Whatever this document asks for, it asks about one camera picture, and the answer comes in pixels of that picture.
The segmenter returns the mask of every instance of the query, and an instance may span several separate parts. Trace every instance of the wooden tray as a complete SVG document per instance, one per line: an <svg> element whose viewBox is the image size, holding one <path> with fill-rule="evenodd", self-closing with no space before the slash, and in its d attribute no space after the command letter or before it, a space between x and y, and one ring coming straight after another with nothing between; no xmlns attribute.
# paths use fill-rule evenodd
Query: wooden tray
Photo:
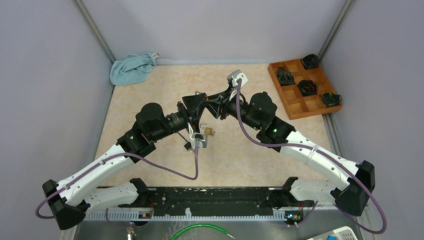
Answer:
<svg viewBox="0 0 424 240"><path fill-rule="evenodd" d="M294 85L281 86L277 79L277 71L279 67L283 67L285 71L290 71L294 77ZM337 112L342 108L342 103L337 106L326 107L320 98L323 93L333 93L333 87L327 79L320 67L305 70L301 63L301 59L289 61L279 61L270 63L268 67L269 74L285 111L290 120L310 117L314 115L322 115ZM312 96L302 96L298 88L298 83L302 80L312 80L318 86L318 93Z"/></svg>

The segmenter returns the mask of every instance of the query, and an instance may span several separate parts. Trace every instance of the cable connector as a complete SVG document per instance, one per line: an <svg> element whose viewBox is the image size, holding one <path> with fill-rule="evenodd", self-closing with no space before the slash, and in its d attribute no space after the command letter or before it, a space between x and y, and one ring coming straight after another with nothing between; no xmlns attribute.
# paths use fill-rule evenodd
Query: cable connector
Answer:
<svg viewBox="0 0 424 240"><path fill-rule="evenodd" d="M232 239L236 239L233 235L231 235L231 234L229 234L229 233L227 233L226 235L227 235L228 237L232 238Z"/></svg>

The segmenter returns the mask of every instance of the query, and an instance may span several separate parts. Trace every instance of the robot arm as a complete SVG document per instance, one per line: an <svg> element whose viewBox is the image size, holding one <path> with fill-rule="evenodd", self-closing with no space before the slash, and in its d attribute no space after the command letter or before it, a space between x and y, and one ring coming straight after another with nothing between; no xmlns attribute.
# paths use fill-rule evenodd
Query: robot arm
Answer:
<svg viewBox="0 0 424 240"><path fill-rule="evenodd" d="M135 116L133 127L117 140L104 155L88 166L59 182L49 180L43 184L46 197L52 197L48 204L59 225L64 230L81 222L86 214L122 204L139 203L145 205L148 201L149 189L144 182L135 178L121 186L97 188L106 179L118 171L136 164L140 159L129 154L145 157L156 149L155 142L173 133L186 129L189 132L192 147L197 141L201 148L207 146L207 135L201 134L199 121L204 109L207 109L216 119L224 120L228 116L238 119L237 86L243 86L248 79L244 73L237 70L228 78L227 90L206 95L200 93L182 98L177 103L178 112L164 116L162 107L157 103L148 103ZM311 181L290 177L282 186L282 194L293 202L313 200L334 203L345 212L360 216L369 199L364 190L353 181L339 166L319 152L328 154L353 173L367 188L375 187L374 166L363 161L361 164L344 159L334 153L314 144L303 136L292 125L276 116L277 106L266 92L254 94L250 102L239 103L241 121L258 131L256 138L260 143L289 144L284 147L271 147L273 150L290 155L305 165L321 173L327 181ZM308 148L290 146L302 144ZM119 154L113 159L109 156Z"/></svg>

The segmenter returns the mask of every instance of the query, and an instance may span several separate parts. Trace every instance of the white bracket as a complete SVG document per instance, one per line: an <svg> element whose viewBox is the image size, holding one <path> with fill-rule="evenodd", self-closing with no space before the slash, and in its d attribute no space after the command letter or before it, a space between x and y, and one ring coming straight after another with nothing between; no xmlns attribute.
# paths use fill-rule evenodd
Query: white bracket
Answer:
<svg viewBox="0 0 424 240"><path fill-rule="evenodd" d="M249 80L246 77L246 74L244 74L240 69L233 71L226 77L228 80L228 83L232 86L231 95L229 96L229 100L231 101L237 94L237 86L239 85L237 83L238 80L241 80L241 87L243 87Z"/></svg>
<svg viewBox="0 0 424 240"><path fill-rule="evenodd" d="M191 148L195 149L196 147L196 133L193 130L190 123L188 123L188 134L190 137ZM203 139L199 139L199 149L205 149L208 145L208 135L202 134Z"/></svg>

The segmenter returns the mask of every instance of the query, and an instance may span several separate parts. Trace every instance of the light gray background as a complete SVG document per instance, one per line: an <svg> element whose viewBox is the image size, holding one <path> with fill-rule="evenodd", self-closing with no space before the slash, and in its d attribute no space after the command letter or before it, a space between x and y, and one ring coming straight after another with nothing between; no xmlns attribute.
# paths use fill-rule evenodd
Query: light gray background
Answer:
<svg viewBox="0 0 424 240"><path fill-rule="evenodd" d="M322 63L347 157L375 165L384 240L423 239L423 56L424 1L357 1Z"/></svg>
<svg viewBox="0 0 424 240"><path fill-rule="evenodd" d="M343 0L84 0L117 59L269 63L318 53Z"/></svg>
<svg viewBox="0 0 424 240"><path fill-rule="evenodd" d="M92 160L110 63L70 0L0 1L0 39L0 239L57 240L42 184Z"/></svg>

